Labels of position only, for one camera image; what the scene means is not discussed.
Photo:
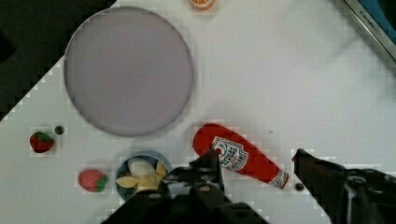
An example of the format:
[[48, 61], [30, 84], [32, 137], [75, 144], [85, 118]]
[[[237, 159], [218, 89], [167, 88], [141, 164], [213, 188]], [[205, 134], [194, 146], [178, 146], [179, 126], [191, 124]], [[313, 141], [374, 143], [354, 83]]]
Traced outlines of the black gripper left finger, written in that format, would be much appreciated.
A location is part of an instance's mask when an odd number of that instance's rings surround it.
[[102, 224], [268, 224], [246, 203], [224, 193], [218, 153], [210, 149], [177, 167], [156, 190], [134, 194]]

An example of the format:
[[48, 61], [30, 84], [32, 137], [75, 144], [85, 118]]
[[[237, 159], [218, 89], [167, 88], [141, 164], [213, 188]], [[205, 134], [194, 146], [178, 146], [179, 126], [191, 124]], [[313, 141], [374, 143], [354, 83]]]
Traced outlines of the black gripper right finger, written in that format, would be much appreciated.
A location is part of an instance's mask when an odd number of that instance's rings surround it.
[[375, 169], [347, 169], [298, 149], [294, 173], [332, 224], [396, 224], [396, 179]]

